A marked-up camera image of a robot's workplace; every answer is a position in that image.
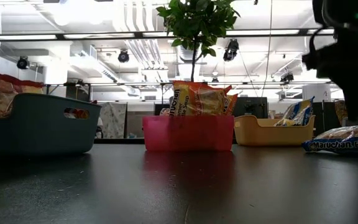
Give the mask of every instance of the plant stem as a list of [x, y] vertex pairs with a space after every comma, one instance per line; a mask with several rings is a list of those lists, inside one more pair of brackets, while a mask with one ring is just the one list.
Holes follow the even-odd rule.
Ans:
[[193, 66], [191, 69], [191, 81], [194, 81], [194, 68], [196, 67], [196, 53], [197, 53], [197, 38], [194, 40], [194, 49], [193, 49], [193, 60], [191, 62], [191, 65]]

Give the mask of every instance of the pink plastic basket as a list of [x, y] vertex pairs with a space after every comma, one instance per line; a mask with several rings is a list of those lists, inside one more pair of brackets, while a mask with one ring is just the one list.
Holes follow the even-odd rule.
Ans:
[[148, 151], [230, 151], [233, 116], [146, 116]]

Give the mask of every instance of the dark teal plastic bin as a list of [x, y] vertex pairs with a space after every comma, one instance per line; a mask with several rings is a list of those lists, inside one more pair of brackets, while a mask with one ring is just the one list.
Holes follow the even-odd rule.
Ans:
[[[89, 111], [88, 119], [66, 118], [66, 108]], [[15, 96], [11, 115], [0, 118], [0, 156], [84, 153], [93, 146], [101, 106], [50, 95]]]

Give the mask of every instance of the table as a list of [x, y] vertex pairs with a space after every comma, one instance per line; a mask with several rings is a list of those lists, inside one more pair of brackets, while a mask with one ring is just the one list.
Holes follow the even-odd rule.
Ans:
[[0, 223], [358, 223], [358, 158], [300, 148], [0, 160]]

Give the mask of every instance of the blue noodle package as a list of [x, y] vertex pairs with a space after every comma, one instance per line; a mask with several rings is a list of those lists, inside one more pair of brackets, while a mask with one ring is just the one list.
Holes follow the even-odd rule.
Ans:
[[306, 152], [358, 154], [358, 126], [335, 128], [302, 144]]
[[284, 113], [283, 119], [275, 123], [274, 126], [305, 126], [309, 123], [309, 119], [313, 114], [313, 99], [303, 100], [294, 103], [288, 107]]

